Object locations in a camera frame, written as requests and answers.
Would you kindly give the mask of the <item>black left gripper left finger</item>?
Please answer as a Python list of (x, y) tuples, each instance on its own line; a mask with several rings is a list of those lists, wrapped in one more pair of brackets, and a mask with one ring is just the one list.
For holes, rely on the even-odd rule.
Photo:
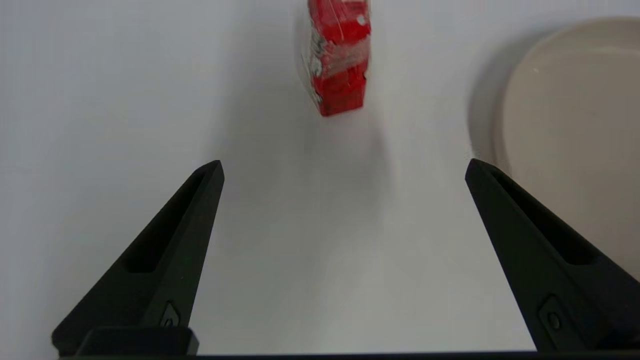
[(61, 357), (197, 353), (189, 323), (225, 182), (199, 167), (53, 330)]

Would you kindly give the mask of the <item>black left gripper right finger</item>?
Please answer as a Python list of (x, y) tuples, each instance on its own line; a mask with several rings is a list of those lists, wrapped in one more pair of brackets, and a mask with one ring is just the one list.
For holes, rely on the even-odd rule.
[(465, 182), (530, 337), (544, 353), (638, 353), (640, 284), (502, 170)]

